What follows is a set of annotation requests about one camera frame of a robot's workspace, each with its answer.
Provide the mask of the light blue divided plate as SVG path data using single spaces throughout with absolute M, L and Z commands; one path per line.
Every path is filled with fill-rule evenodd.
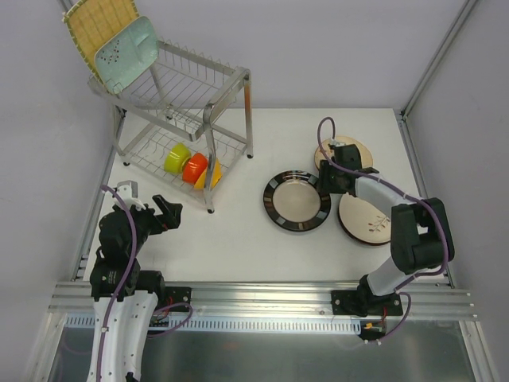
M 99 78 L 117 95 L 128 88 L 158 58 L 158 39 L 148 17 L 141 16 L 113 36 L 94 57 Z

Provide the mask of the woven bamboo tray plate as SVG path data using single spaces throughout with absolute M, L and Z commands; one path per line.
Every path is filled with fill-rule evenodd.
M 139 17 L 133 0 L 81 0 L 63 15 L 72 41 L 92 75 L 101 82 L 95 54 Z

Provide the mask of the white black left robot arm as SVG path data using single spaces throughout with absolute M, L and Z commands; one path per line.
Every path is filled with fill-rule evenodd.
M 166 302 L 162 273 L 142 270 L 137 259 L 150 236 L 179 228 L 182 206 L 155 195 L 151 208 L 128 183 L 102 189 L 115 201 L 112 212 L 99 221 L 99 247 L 89 279 L 95 327 L 87 378 L 139 381 L 152 319 L 176 308 L 193 312 L 187 301 Z

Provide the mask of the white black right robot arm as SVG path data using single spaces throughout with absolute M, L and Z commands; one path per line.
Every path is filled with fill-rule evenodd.
M 366 317 L 389 305 L 412 280 L 442 273 L 455 256 L 452 233 L 440 199 L 413 197 L 383 180 L 376 169 L 362 167 L 354 144 L 333 140 L 328 146 L 334 155 L 321 160 L 318 189 L 366 201 L 390 220 L 389 259 L 338 298 L 343 312 Z

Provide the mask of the black rimmed round plate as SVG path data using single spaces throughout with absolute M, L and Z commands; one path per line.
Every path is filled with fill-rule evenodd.
M 317 190 L 318 178 L 306 171 L 287 170 L 266 184 L 262 203 L 267 216 L 290 232 L 308 232 L 321 226 L 331 212 L 329 193 Z

